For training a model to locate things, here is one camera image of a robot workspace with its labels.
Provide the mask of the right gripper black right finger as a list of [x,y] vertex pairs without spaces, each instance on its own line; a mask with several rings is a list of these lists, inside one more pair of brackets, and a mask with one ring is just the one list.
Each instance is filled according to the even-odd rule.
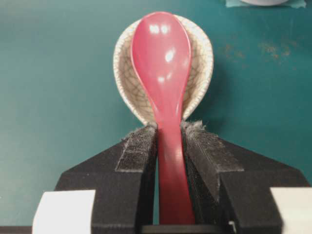
[[190,193],[199,224],[236,234],[308,234],[310,184],[299,169],[182,122]]

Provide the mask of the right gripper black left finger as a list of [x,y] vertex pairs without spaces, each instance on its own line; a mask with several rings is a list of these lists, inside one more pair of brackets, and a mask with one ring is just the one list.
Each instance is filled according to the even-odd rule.
[[156,133],[153,125],[140,128],[61,174],[55,191],[96,191],[93,234],[137,234],[142,225],[152,224]]

